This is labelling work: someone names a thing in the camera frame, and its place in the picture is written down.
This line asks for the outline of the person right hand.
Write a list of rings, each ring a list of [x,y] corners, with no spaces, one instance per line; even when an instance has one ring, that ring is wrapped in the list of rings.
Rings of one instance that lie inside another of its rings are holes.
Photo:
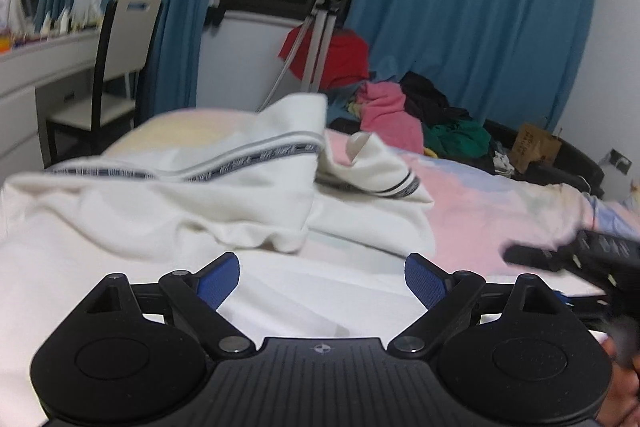
[[[639,355],[631,367],[613,362],[612,381],[597,421],[604,427],[639,427]]]

